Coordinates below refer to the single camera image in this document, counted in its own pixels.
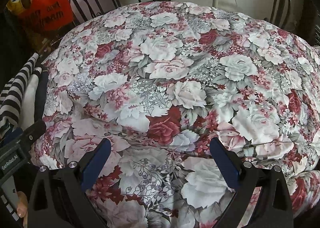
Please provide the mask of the person's left hand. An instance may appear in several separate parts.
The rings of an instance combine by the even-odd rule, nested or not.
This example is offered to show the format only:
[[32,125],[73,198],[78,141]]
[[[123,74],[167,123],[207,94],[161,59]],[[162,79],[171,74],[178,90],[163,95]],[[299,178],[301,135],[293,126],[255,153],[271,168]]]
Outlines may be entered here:
[[28,200],[27,196],[21,192],[17,192],[18,195],[18,204],[17,204],[17,214],[23,219],[23,227],[28,227]]

